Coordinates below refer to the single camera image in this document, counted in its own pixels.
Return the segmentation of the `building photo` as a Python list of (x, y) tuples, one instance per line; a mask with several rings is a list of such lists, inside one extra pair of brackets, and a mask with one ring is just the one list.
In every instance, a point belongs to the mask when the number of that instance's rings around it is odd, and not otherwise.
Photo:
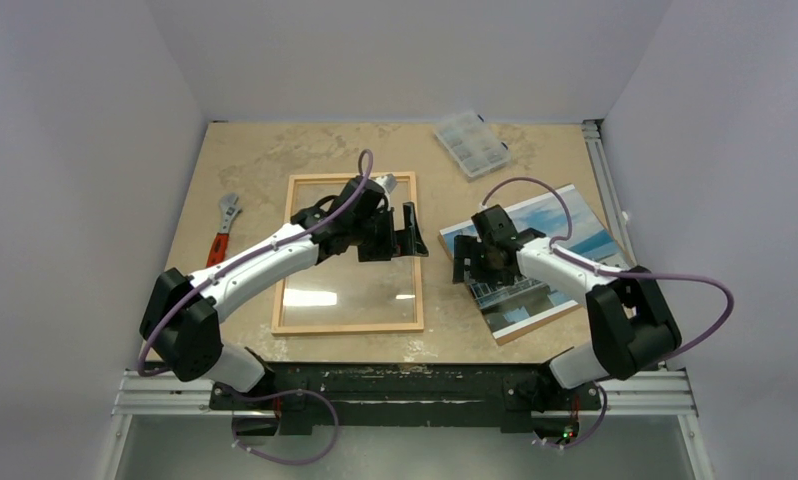
[(466, 281), (498, 345), (509, 343), (564, 315), (580, 310), (585, 293), (599, 280), (595, 270), (628, 270), (620, 247), (573, 184), (504, 208), (516, 230), (545, 237), (527, 246), (521, 259), (527, 277), (511, 285)]

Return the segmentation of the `light wooden picture frame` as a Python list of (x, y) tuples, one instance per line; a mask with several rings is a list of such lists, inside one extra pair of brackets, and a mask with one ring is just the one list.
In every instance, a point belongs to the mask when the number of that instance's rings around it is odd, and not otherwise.
[(306, 335), (346, 335), (346, 334), (392, 334), (392, 333), (415, 333), (424, 330), (423, 297), (422, 297), (422, 269), (421, 259), (416, 259), (415, 285), (415, 320), (411, 323), (398, 324), (365, 324), (365, 325), (335, 325), (326, 329), (316, 327), (282, 327), (280, 318), (282, 313), (282, 294), (284, 282), (287, 277), (307, 270), (316, 265), (308, 265), (306, 262), (312, 260), (314, 256), (305, 251), (306, 243), (298, 241), (287, 246), (281, 253), (285, 257), (282, 263), (283, 277), (276, 284), (275, 300), (271, 320), (271, 333), (276, 336), (306, 336)]

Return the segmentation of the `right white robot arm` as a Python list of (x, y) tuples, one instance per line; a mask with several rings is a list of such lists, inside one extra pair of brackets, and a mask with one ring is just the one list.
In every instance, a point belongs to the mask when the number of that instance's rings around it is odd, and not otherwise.
[(541, 281), (587, 312), (590, 339), (545, 362), (539, 399), (559, 407), (577, 387), (604, 378), (626, 380), (681, 346), (682, 336), (650, 271), (606, 268), (557, 244), (554, 237), (518, 230), (499, 205), (472, 216), (472, 235), (453, 240), (453, 280), (511, 286)]

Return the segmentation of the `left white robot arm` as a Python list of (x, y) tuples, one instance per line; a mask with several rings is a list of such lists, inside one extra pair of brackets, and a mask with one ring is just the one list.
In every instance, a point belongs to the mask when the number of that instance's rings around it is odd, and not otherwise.
[(209, 379), (233, 388), (247, 408), (267, 405), (271, 368), (249, 348), (224, 342), (221, 323), (267, 288), (351, 247), (361, 262), (427, 256), (413, 202), (402, 205), (403, 227), (394, 225), (393, 180), (358, 175), (250, 249), (191, 274), (160, 274), (139, 328), (141, 354), (156, 353), (161, 372), (182, 382)]

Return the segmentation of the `clear plastic organizer box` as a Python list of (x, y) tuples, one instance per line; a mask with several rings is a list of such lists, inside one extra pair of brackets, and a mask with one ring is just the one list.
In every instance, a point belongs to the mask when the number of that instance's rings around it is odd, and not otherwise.
[(474, 111), (452, 114), (434, 127), (435, 138), (469, 181), (503, 168), (510, 149)]

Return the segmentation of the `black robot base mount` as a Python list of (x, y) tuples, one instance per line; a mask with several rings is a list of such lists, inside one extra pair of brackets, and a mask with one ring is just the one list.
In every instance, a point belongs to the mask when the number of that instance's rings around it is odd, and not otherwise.
[(560, 432), (602, 407), (598, 389), (565, 390), (534, 363), (272, 362), (257, 390), (213, 385), (210, 407), (266, 412), (281, 435), (316, 426), (496, 428)]

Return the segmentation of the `red handled adjustable wrench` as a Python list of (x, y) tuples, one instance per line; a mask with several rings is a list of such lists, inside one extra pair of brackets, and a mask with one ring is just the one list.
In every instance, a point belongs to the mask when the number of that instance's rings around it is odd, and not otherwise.
[(223, 195), (218, 205), (220, 208), (221, 220), (207, 255), (206, 267), (220, 264), (225, 260), (231, 227), (242, 211), (239, 205), (239, 195), (234, 192)]

